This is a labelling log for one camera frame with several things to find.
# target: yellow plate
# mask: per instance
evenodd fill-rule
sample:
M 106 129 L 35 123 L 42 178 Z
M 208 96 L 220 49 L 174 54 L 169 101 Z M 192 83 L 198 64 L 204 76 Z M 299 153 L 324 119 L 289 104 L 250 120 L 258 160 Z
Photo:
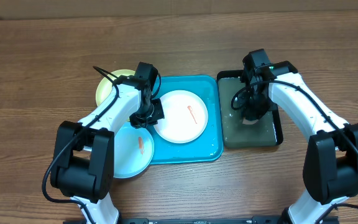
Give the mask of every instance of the yellow plate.
M 115 76 L 120 77 L 121 75 L 129 76 L 135 75 L 135 71 L 128 69 L 121 69 L 112 72 Z M 98 88 L 96 89 L 96 105 L 99 106 L 110 94 L 112 89 L 111 82 L 107 78 L 103 78 Z

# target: orange marking on plate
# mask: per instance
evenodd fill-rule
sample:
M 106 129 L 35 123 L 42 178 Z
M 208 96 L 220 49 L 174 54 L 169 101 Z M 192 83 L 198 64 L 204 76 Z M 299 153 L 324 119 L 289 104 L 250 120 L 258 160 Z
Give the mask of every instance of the orange marking on plate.
M 144 144 L 143 144 L 143 139 L 141 137 L 138 138 L 139 141 L 139 150 L 140 153 L 143 155 L 144 154 Z
M 194 122 L 197 124 L 197 121 L 196 121 L 196 116 L 194 114 L 194 111 L 193 111 L 193 108 L 191 106 L 187 106 L 187 109 L 189 109 L 190 113 L 191 113 L 191 116 L 193 117 L 194 119 Z

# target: blue tray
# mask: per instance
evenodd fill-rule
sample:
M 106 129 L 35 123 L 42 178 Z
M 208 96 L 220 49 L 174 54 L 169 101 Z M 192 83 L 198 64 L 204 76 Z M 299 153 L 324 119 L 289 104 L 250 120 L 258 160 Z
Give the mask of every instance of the blue tray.
M 150 164 L 208 162 L 218 159 L 223 152 L 223 134 L 216 81 L 207 75 L 162 77 L 157 98 L 173 90 L 186 90 L 198 95 L 208 110 L 208 123 L 200 137 L 184 144 L 168 142 L 157 134 L 153 126 L 148 127 L 154 140 L 154 155 Z

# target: wooden surface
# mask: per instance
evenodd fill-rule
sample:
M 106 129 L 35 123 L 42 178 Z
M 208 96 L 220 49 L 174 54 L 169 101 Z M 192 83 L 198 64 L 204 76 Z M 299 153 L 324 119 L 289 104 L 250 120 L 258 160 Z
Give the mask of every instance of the wooden surface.
M 0 0 L 0 19 L 356 9 L 358 0 Z
M 289 60 L 334 112 L 358 123 L 358 11 L 0 21 L 0 223 L 81 218 L 74 205 L 46 201 L 40 186 L 58 125 L 96 106 L 101 77 L 92 65 L 134 70 L 142 61 L 162 75 L 216 77 L 241 69 L 242 58 L 259 48 L 273 62 Z M 280 116 L 282 145 L 225 149 L 210 163 L 151 166 L 114 182 L 115 206 L 123 217 L 280 214 L 304 189 L 307 147 Z M 358 210 L 334 214 L 358 223 Z

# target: wooden table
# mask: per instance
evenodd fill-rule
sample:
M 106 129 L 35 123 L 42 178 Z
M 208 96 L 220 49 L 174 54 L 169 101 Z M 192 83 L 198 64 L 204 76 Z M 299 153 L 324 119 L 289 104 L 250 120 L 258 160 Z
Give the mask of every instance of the wooden table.
M 40 187 L 59 124 L 96 106 L 101 77 L 92 65 L 135 70 L 142 61 L 162 75 L 216 77 L 241 69 L 242 58 L 260 48 L 273 62 L 291 61 L 333 111 L 358 123 L 358 11 L 0 21 L 0 223 L 82 217 L 75 205 L 46 201 Z M 289 117 L 280 116 L 280 146 L 225 149 L 216 162 L 150 166 L 114 182 L 115 206 L 124 218 L 280 214 L 304 189 L 307 147 Z M 48 191 L 63 198 L 49 184 Z M 358 210 L 333 214 L 358 223 Z

